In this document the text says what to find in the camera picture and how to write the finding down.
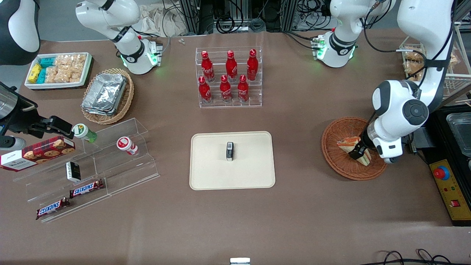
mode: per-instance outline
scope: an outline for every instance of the red button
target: red button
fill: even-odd
[[[457,199],[451,201],[451,207],[459,207],[460,202]]]
[[[441,168],[433,170],[433,175],[438,179],[443,179],[446,176],[445,171]]]

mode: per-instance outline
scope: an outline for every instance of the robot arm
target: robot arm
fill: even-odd
[[[362,135],[386,162],[402,155],[401,137],[420,128],[441,103],[453,43],[450,10],[453,0],[402,0],[398,24],[427,51],[422,84],[387,80],[373,93],[378,118]]]
[[[382,15],[393,8],[396,0],[332,0],[330,12],[337,18],[335,31],[329,31],[317,38],[320,51],[316,58],[330,67],[338,68],[347,64],[363,24],[360,21],[368,13],[371,17]]]
[[[36,0],[0,0],[0,65],[31,63],[39,52]],[[72,125],[57,116],[41,117],[38,105],[21,96],[15,87],[0,82],[0,150],[20,150],[22,138],[5,136],[7,130],[42,138],[57,133],[73,138]]]
[[[158,64],[155,42],[139,39],[131,27],[141,15],[134,0],[87,0],[77,4],[75,14],[82,25],[114,42],[133,74],[145,74]]]
[[[27,65],[39,52],[36,0],[0,0],[0,65]]]

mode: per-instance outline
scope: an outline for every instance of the yellow control panel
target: yellow control panel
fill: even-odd
[[[430,164],[435,182],[452,220],[471,220],[471,211],[446,159]]]

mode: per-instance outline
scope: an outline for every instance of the beige tray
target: beige tray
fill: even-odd
[[[234,160],[226,160],[227,142]],[[190,187],[193,190],[270,188],[275,184],[269,132],[200,133],[191,139]]]

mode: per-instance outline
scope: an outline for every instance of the aluminum foil container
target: aluminum foil container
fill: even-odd
[[[116,114],[126,82],[126,77],[119,74],[99,74],[81,107],[93,114],[107,116]]]

